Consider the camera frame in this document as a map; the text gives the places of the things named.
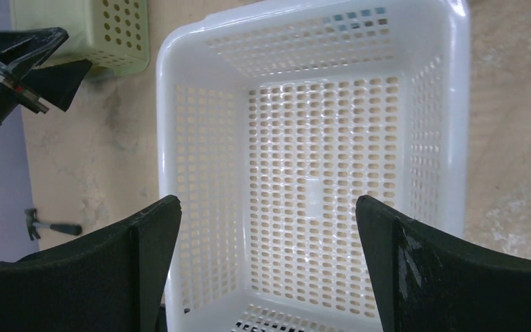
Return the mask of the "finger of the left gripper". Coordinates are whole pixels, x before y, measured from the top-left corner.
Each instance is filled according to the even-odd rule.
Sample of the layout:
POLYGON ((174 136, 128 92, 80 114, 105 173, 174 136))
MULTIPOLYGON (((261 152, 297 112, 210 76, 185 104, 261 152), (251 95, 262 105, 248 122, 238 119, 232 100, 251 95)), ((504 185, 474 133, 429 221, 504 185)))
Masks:
POLYGON ((81 59, 29 72, 22 82, 36 97, 36 111, 46 113, 51 107, 67 111, 92 65, 81 59))
POLYGON ((63 28, 0 30, 0 73, 24 78, 43 64, 66 40, 63 28))

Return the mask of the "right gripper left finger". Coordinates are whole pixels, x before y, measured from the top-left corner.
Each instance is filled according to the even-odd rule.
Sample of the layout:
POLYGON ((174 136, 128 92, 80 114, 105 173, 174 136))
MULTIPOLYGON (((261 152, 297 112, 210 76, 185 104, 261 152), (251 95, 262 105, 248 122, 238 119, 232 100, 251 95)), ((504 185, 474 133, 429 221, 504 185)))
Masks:
POLYGON ((182 208, 168 195, 62 245, 0 261, 0 331, 165 331, 182 208))

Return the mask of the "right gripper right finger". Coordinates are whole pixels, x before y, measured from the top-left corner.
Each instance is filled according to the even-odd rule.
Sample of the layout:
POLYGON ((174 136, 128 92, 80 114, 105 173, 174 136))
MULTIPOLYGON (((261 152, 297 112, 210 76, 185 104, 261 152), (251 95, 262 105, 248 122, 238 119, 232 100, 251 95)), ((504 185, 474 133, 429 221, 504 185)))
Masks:
POLYGON ((384 331, 531 331, 531 260, 364 195, 356 221, 384 331))

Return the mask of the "olive green plastic crate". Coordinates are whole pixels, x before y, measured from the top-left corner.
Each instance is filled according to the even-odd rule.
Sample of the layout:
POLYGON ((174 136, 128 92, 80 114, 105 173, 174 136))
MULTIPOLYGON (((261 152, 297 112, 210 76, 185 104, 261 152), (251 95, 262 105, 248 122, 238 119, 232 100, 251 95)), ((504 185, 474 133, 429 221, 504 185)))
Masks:
POLYGON ((94 72, 123 76, 149 65, 146 1, 11 1, 10 14, 15 30, 58 27, 68 33, 43 67, 87 59, 94 72))

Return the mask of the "white plastic tray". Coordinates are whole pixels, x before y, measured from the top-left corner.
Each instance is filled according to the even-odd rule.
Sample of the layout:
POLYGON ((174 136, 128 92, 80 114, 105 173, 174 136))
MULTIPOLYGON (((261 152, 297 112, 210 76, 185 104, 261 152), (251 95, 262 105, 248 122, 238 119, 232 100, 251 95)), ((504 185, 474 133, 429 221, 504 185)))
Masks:
POLYGON ((174 30, 168 330, 380 331, 355 204, 463 235, 470 47, 466 1, 262 1, 174 30))

